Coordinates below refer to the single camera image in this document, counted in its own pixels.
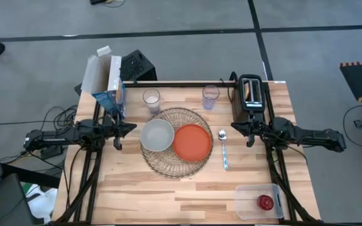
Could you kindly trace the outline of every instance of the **table frame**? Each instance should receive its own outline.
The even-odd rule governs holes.
[[[166,81],[153,81],[153,82],[147,82],[147,81],[134,81],[134,82],[124,82],[125,87],[127,88],[142,88],[142,87],[205,87],[206,85],[215,85],[217,87],[233,87],[235,84],[235,81],[231,77],[229,81],[188,81],[188,82],[166,82]],[[275,117],[275,113],[273,111],[273,105],[272,105],[272,98],[270,96],[270,89],[268,82],[263,82],[263,88],[265,93],[265,100],[268,108],[268,113],[270,116],[270,120],[272,120]],[[100,105],[96,103],[93,119],[96,121],[99,117],[100,111]],[[285,220],[284,217],[280,218],[279,224],[282,225],[339,225],[338,223],[323,223],[322,221],[317,221],[316,219],[312,218],[305,209],[301,206],[299,201],[294,197],[292,192],[290,191],[290,184],[288,181],[288,175],[287,175],[287,169],[285,165],[285,160],[283,157],[283,152],[281,149],[274,148],[272,146],[266,145],[266,159],[268,161],[269,171],[271,174],[271,182],[275,183],[280,186],[280,188],[284,191],[286,194],[286,200],[288,205],[288,212],[289,212],[289,220]],[[272,151],[276,151],[278,156],[278,162],[280,167],[280,173],[277,171],[276,166],[274,164]],[[72,214],[68,213],[67,211],[64,213],[62,217],[60,217],[57,221],[58,224],[74,224],[77,225],[89,225],[92,220],[92,214],[93,214],[93,208],[94,208],[94,202],[97,192],[97,176],[99,174],[99,168],[101,163],[101,157],[102,157],[102,149],[96,150],[96,161],[94,164],[94,170],[90,174],[89,177],[87,177],[87,172],[89,171],[89,166],[91,163],[91,155],[92,151],[87,150],[86,157],[84,161],[84,168],[82,171],[82,177],[80,180],[80,189],[78,195],[75,197],[74,201],[71,203],[70,206],[74,209],[75,212],[73,222],[67,222]],[[89,196],[89,202],[87,205],[87,214],[86,219],[84,221],[80,220],[80,210],[82,205],[82,199],[86,193],[86,191],[90,188],[90,196]],[[297,212],[303,221],[297,221],[297,216],[295,214]]]

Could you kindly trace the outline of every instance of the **black metal frame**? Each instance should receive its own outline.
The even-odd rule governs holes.
[[[205,87],[206,85],[215,85],[218,87],[230,87],[233,86],[235,82],[234,81],[196,81],[196,82],[124,82],[125,86],[127,88],[132,87]],[[270,116],[270,119],[272,120],[275,117],[275,113],[273,111],[273,105],[272,105],[272,98],[270,96],[270,89],[267,82],[263,82],[264,85],[264,93],[265,93],[265,99],[266,104],[268,106],[268,113]],[[97,120],[97,117],[99,115],[99,109],[100,105],[96,103],[95,111],[93,118]],[[272,151],[274,151],[274,147],[268,145],[265,143],[266,148],[266,160],[268,161],[269,165],[269,172],[271,176],[272,183],[275,183],[279,185],[279,187],[283,190],[283,192],[286,194],[287,204],[288,204],[288,212],[290,215],[290,220],[285,220],[284,217],[280,218],[279,224],[280,225],[296,225],[296,226],[347,226],[347,225],[362,225],[362,223],[324,223],[321,220],[316,220],[313,217],[311,217],[305,209],[300,205],[299,201],[294,197],[292,192],[290,191],[290,184],[288,182],[288,174],[287,169],[285,165],[285,160],[283,157],[283,153],[281,149],[276,149],[278,156],[278,162],[280,166],[280,174],[276,169],[275,162],[273,160]],[[68,222],[70,216],[65,213],[62,217],[60,217],[57,220],[57,223],[55,225],[90,225],[92,221],[92,214],[93,214],[93,207],[94,207],[94,201],[96,197],[97,192],[97,179],[98,179],[98,173],[101,163],[101,157],[102,157],[102,149],[95,150],[97,151],[96,156],[96,162],[94,167],[97,171],[92,171],[92,174],[87,177],[87,171],[84,171],[82,173],[81,181],[84,182],[84,186],[81,186],[81,190],[79,191],[79,194],[75,197],[75,200],[70,204],[70,208],[77,208],[79,211],[77,218],[74,219],[73,222]],[[90,165],[90,158],[86,158],[85,160],[85,167],[84,169],[88,169]],[[87,215],[86,220],[79,221],[80,216],[80,203],[83,200],[83,197],[86,193],[86,191],[91,188],[90,190],[90,197],[89,197],[89,203],[87,206]],[[297,217],[295,215],[295,212],[301,216],[303,221],[297,221]]]
[[[142,88],[142,87],[205,87],[206,85],[215,85],[218,87],[230,87],[232,85],[234,85],[234,81],[201,81],[201,82],[125,82],[125,87],[127,88]],[[265,87],[265,97],[266,97],[266,103],[268,105],[268,111],[269,111],[269,116],[270,119],[274,118],[275,114],[273,111],[273,106],[272,106],[272,99],[270,97],[270,91],[269,91],[269,86],[267,82],[264,82],[264,87]],[[93,114],[93,119],[97,120],[98,115],[99,115],[99,109],[100,109],[100,105],[98,103],[96,103],[95,109],[94,109],[94,114]],[[266,147],[266,153],[271,153],[272,152],[272,147],[267,146]],[[290,189],[290,185],[288,182],[288,176],[287,176],[287,170],[286,170],[286,166],[285,166],[285,161],[284,161],[284,157],[283,157],[283,153],[282,150],[277,150],[277,155],[278,155],[278,162],[280,165],[280,172],[282,174],[282,178],[283,178],[283,182],[286,184],[287,188]],[[96,162],[95,165],[100,165],[101,163],[101,156],[102,156],[102,150],[99,150],[97,152],[97,156],[96,156]],[[272,162],[273,164],[273,158],[272,158],[272,154],[270,155],[271,159],[268,159],[268,164],[270,166],[270,162]],[[82,172],[82,177],[80,179],[80,188],[84,187],[86,179],[87,179],[87,173],[89,172],[89,165],[91,163],[91,151],[87,151],[86,153],[86,158],[85,158],[85,162],[84,162],[84,169]],[[276,183],[276,181],[271,177],[272,183]],[[90,197],[89,197],[89,204],[87,206],[87,215],[86,215],[86,220],[82,221],[82,223],[91,223],[92,220],[92,213],[93,213],[93,207],[94,207],[94,201],[95,201],[95,197],[96,197],[96,192],[97,192],[97,179],[93,182],[91,189],[90,189]],[[297,217],[295,216],[295,210],[293,209],[293,205],[291,204],[290,200],[287,200],[288,203],[288,212],[290,214],[290,219],[292,221],[296,221]],[[75,217],[74,217],[74,222],[80,222],[80,210],[82,208],[82,203],[80,203],[75,211]],[[284,218],[281,218],[279,220],[279,223],[286,223],[286,221],[284,220]]]

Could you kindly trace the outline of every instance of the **metal spoon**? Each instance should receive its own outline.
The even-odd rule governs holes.
[[[224,170],[229,169],[229,165],[227,164],[227,156],[226,156],[226,146],[224,145],[224,142],[226,141],[226,131],[224,129],[221,129],[219,131],[219,140],[223,143],[223,163],[224,163]]]

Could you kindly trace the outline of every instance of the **woven placemat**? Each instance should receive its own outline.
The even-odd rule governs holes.
[[[206,121],[197,113],[181,107],[163,110],[153,116],[150,120],[153,119],[166,120],[173,126],[174,131],[187,124],[197,124],[202,126],[211,136],[211,151],[203,160],[191,162],[180,159],[175,154],[172,146],[164,151],[154,152],[145,149],[140,144],[143,158],[148,166],[157,174],[167,178],[184,178],[194,175],[202,169],[209,159],[213,149],[213,135]]]

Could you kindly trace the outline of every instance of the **orange plate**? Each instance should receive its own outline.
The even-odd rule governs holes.
[[[186,161],[200,161],[211,151],[211,136],[201,126],[188,124],[175,131],[173,148]]]

